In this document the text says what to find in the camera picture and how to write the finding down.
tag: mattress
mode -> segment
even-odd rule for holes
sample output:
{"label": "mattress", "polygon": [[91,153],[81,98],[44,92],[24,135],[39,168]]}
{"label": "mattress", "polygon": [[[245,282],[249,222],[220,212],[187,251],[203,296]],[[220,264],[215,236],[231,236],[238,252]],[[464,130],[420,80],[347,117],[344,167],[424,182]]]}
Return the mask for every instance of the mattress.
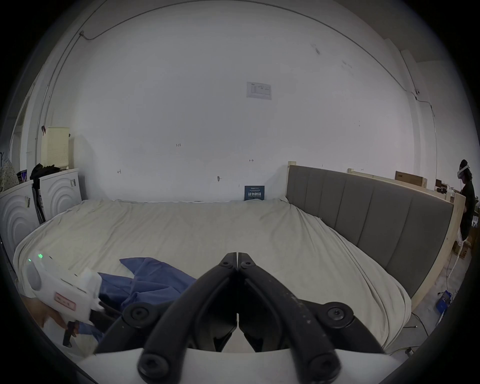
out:
{"label": "mattress", "polygon": [[384,348],[411,312],[406,291],[376,261],[285,199],[83,201],[37,228],[16,248],[14,268],[30,297],[25,263],[35,252],[48,254],[77,274],[88,267],[132,277],[119,259],[153,257],[195,278],[226,253],[246,252],[298,298],[349,305]]}

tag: gray headboard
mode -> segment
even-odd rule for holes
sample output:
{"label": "gray headboard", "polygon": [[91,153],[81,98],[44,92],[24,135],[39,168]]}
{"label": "gray headboard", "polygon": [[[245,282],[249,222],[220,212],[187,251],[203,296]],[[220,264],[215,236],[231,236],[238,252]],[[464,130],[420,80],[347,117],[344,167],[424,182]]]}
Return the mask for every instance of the gray headboard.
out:
{"label": "gray headboard", "polygon": [[410,297],[435,262],[453,211],[404,186],[300,166],[289,167],[287,199],[373,258]]}

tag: human hand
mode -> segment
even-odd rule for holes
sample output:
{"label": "human hand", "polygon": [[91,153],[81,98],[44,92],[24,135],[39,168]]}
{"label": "human hand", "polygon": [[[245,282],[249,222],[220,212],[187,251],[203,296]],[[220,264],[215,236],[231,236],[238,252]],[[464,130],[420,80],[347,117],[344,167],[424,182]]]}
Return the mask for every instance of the human hand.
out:
{"label": "human hand", "polygon": [[[21,296],[21,298],[28,312],[33,317],[38,326],[40,326],[40,328],[43,328],[45,321],[47,321],[47,319],[51,317],[53,321],[56,322],[59,326],[61,326],[63,329],[67,329],[65,321],[62,319],[62,316],[60,316],[60,314],[56,310],[49,307],[37,298],[28,298],[25,296]],[[78,323],[75,325],[75,329],[73,330],[72,335],[76,337],[77,334]]]}

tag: wall mark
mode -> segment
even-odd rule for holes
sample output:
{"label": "wall mark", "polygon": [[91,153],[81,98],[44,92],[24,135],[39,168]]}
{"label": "wall mark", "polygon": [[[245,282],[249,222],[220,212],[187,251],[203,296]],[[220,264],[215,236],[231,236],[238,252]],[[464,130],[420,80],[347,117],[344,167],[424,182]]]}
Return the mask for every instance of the wall mark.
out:
{"label": "wall mark", "polygon": [[320,51],[315,44],[310,44],[310,46],[315,50],[315,52],[317,52],[317,55],[320,55]]}

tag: screw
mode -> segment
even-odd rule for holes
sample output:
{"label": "screw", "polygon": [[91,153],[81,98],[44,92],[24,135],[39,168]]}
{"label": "screw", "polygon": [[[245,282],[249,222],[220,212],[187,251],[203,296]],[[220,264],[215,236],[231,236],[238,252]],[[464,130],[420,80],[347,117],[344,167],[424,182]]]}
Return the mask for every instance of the screw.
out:
{"label": "screw", "polygon": [[168,374],[169,366],[167,361],[153,353],[145,353],[138,362],[138,371],[151,379],[161,379]]}
{"label": "screw", "polygon": [[149,315],[149,312],[146,308],[139,307],[134,308],[132,311],[132,319],[134,320],[143,320],[146,319]]}
{"label": "screw", "polygon": [[338,307],[330,308],[327,312],[328,317],[332,320],[342,320],[345,317],[345,313]]}
{"label": "screw", "polygon": [[336,376],[338,365],[335,364],[330,355],[320,355],[310,361],[308,368],[313,380],[316,382],[324,382]]}

